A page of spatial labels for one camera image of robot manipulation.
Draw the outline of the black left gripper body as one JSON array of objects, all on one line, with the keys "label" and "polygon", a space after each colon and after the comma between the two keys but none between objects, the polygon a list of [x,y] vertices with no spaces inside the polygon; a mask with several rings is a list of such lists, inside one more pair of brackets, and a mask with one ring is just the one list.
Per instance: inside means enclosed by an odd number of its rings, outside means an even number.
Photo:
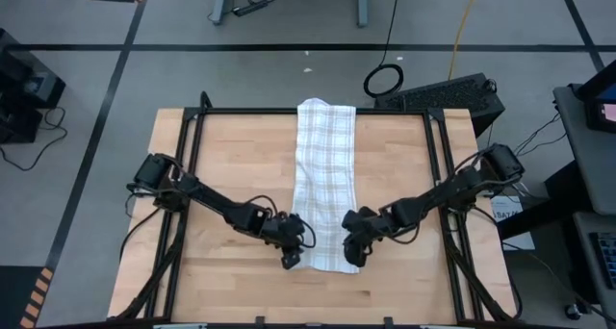
[{"label": "black left gripper body", "polygon": [[262,240],[284,251],[302,252],[304,224],[296,214],[281,213],[267,218],[262,227]]}]

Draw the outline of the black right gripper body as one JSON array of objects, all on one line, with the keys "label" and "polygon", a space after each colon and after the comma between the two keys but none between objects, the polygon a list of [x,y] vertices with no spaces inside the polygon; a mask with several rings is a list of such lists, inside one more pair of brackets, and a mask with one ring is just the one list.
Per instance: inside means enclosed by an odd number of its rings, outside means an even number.
[{"label": "black right gripper body", "polygon": [[349,231],[350,240],[383,240],[391,234],[393,221],[388,215],[379,215],[368,207],[357,212],[350,210],[342,221],[342,227]]}]

